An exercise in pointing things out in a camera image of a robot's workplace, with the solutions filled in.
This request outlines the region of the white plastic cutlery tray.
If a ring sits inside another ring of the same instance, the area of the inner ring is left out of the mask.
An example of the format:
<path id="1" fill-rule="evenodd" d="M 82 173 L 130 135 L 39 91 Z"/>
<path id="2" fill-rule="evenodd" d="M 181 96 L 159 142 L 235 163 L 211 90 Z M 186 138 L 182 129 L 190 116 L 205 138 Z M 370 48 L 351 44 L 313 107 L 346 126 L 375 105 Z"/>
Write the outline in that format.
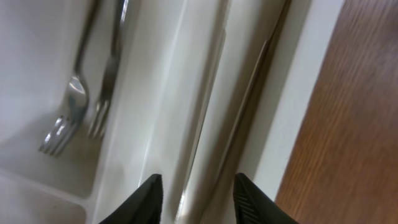
<path id="1" fill-rule="evenodd" d="M 91 3 L 1 2 L 1 222 L 99 223 L 152 174 L 163 179 L 162 223 L 234 223 L 237 172 L 275 198 L 343 2 L 129 1 L 104 135 L 91 139 L 116 6 L 101 1 L 82 67 L 89 109 L 50 156 L 38 148 Z"/>

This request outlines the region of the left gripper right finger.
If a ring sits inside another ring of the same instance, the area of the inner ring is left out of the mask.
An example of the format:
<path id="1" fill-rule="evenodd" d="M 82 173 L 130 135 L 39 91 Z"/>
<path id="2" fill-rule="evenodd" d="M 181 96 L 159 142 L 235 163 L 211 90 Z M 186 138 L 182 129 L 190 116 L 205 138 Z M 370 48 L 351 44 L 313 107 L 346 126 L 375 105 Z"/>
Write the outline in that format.
<path id="1" fill-rule="evenodd" d="M 233 201 L 237 224 L 298 224 L 243 173 L 234 176 Z"/>

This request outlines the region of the metal fork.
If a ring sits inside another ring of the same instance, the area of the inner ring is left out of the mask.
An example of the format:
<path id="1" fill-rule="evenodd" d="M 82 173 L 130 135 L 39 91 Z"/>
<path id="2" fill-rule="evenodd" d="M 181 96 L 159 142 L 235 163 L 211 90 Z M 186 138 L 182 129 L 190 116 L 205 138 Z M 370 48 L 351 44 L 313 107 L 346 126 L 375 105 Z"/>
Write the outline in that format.
<path id="1" fill-rule="evenodd" d="M 90 102 L 89 90 L 82 67 L 88 47 L 94 21 L 100 6 L 100 0 L 93 0 L 82 28 L 73 64 L 72 75 L 67 84 L 60 114 L 53 128 L 44 137 L 38 151 L 58 157 L 81 126 Z"/>
<path id="2" fill-rule="evenodd" d="M 112 39 L 110 44 L 110 53 L 106 62 L 99 97 L 95 104 L 95 113 L 93 115 L 88 130 L 88 137 L 91 139 L 103 137 L 121 61 L 125 27 L 124 24 L 129 0 L 117 0 L 115 1 L 115 3 L 116 6 L 113 21 Z"/>

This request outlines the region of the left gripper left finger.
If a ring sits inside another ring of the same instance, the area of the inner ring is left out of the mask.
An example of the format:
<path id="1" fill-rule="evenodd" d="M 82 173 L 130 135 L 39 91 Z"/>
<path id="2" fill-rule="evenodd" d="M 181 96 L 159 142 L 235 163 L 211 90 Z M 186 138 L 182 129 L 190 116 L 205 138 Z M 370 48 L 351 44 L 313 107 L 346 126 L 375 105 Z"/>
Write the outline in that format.
<path id="1" fill-rule="evenodd" d="M 159 224 L 164 198 L 161 174 L 152 174 L 99 224 Z"/>

